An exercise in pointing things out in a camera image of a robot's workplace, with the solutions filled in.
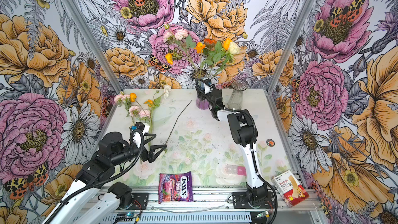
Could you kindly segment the clear grey glass vase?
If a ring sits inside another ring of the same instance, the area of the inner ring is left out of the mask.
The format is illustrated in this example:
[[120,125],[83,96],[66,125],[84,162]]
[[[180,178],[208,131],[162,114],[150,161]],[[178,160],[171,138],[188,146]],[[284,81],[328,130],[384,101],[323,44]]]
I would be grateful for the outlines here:
[[243,105],[243,92],[248,88],[243,80],[236,80],[231,84],[233,92],[228,101],[228,108],[240,110]]

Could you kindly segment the yellow orange rose flower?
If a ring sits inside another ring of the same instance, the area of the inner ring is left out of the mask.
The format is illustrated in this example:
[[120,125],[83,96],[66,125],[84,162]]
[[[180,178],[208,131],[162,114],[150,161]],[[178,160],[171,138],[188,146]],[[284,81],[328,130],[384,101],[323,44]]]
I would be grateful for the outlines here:
[[227,38],[225,41],[216,41],[214,45],[211,59],[213,67],[215,67],[218,72],[222,71],[225,66],[233,60],[233,55],[229,52],[231,42],[232,40]]

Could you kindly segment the yellow orange poppy stem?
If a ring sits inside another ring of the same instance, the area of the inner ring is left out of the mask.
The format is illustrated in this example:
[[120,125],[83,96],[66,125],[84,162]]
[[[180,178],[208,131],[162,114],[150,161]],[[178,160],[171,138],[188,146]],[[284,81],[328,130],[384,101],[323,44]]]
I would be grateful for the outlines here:
[[[200,58],[197,63],[197,68],[202,69],[204,67],[204,49],[206,48],[205,44],[202,42],[198,42],[196,46],[194,47],[195,52],[198,54],[198,57]],[[186,44],[186,47],[184,47],[182,44],[179,46],[180,50],[180,55],[173,55],[172,53],[167,53],[164,57],[167,61],[168,64],[173,65],[174,64],[174,58],[179,59],[179,58],[185,58],[193,67],[195,67],[196,63],[194,63],[194,57],[191,55],[190,52],[190,47],[189,44]]]

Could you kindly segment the white rose flower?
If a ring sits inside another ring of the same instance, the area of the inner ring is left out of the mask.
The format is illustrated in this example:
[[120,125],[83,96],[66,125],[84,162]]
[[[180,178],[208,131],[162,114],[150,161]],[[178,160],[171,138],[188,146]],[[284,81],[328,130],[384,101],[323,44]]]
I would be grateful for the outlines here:
[[232,41],[230,38],[227,38],[222,43],[222,49],[220,51],[220,61],[218,63],[218,70],[222,71],[228,64],[232,64],[235,61],[235,56],[240,52],[240,47]]

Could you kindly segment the orange gerbera flower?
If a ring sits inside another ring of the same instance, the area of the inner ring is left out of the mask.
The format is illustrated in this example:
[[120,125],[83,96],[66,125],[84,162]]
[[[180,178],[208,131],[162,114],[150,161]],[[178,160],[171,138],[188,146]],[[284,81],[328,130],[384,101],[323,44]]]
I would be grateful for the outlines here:
[[204,44],[205,44],[206,48],[208,48],[208,49],[214,48],[216,43],[217,43],[216,40],[213,40],[213,39],[210,39],[210,38],[205,38],[204,39]]

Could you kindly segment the pink carnation flower stem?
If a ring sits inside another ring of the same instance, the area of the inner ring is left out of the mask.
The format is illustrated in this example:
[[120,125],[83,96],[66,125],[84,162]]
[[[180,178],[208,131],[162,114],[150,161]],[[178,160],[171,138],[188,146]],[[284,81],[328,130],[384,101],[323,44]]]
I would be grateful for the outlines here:
[[180,74],[188,65],[198,64],[201,55],[195,47],[199,44],[199,37],[192,31],[181,26],[170,26],[163,33],[166,45],[165,55],[167,65],[173,74]]

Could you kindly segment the blue purple glass vase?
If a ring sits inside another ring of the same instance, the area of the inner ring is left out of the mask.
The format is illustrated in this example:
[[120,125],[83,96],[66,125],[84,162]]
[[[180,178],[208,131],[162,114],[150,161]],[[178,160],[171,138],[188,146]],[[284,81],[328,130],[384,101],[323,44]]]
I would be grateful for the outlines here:
[[206,99],[201,99],[200,97],[196,100],[196,106],[200,110],[208,110],[209,109],[209,102]]

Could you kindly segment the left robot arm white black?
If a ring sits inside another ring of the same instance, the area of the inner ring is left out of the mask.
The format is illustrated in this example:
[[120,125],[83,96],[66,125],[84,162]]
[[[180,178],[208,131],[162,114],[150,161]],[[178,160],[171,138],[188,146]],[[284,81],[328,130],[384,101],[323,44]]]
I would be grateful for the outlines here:
[[130,133],[125,141],[119,132],[106,134],[98,144],[98,151],[85,163],[59,204],[44,220],[45,224],[70,224],[83,206],[102,187],[129,172],[141,160],[154,162],[167,148],[166,144],[145,145],[156,137],[140,129]]

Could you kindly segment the purple Fox's candy bag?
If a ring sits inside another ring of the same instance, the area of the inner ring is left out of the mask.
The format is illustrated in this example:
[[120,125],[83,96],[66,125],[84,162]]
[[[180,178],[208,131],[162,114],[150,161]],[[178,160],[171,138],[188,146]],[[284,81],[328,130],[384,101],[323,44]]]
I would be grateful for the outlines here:
[[160,173],[158,187],[158,203],[163,202],[193,202],[192,174]]

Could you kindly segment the small round orange token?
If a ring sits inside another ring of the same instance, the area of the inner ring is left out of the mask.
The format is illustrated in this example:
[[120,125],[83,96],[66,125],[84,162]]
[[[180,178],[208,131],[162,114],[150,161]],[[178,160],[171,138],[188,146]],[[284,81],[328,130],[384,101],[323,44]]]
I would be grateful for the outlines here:
[[269,147],[274,147],[275,146],[275,141],[273,139],[267,139],[266,144]]

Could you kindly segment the pink white pill organizer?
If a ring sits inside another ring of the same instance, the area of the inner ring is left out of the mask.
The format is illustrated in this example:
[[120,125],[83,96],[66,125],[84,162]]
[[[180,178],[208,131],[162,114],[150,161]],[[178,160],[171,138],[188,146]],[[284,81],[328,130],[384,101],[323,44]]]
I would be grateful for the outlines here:
[[230,165],[227,164],[225,166],[225,172],[227,174],[232,174],[232,175],[239,175],[239,176],[246,176],[246,168],[243,166],[236,166],[236,165]]

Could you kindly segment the red bandage box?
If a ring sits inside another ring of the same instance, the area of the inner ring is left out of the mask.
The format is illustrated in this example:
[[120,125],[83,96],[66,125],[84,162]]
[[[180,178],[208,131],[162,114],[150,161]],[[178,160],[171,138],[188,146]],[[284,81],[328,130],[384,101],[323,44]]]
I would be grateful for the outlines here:
[[272,182],[288,207],[296,206],[309,198],[309,193],[290,170],[274,176]]

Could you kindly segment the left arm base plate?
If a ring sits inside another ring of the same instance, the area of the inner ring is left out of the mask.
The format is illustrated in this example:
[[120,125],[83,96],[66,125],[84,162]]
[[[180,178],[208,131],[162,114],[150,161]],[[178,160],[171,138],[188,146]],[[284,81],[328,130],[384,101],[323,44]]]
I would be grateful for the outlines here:
[[146,210],[148,204],[149,193],[129,193],[120,198],[118,210]]

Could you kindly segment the aluminium rail front frame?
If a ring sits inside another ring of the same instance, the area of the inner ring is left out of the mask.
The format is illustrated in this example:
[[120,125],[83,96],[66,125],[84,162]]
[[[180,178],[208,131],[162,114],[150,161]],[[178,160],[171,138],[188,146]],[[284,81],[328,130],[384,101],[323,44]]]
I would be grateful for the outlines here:
[[118,210],[120,198],[100,190],[70,224],[326,224],[327,219],[313,190],[309,198],[288,207],[277,194],[278,209],[235,209],[233,192],[243,188],[194,188],[193,202],[158,203],[157,188],[133,188],[149,193],[146,210]]

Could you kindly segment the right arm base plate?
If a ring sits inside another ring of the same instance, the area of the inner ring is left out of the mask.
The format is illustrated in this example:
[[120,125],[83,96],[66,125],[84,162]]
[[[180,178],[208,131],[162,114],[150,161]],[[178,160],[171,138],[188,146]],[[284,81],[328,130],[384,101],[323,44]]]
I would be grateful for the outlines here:
[[262,200],[249,199],[246,192],[233,192],[232,204],[235,209],[271,209],[275,207],[277,197],[269,192],[268,198]]

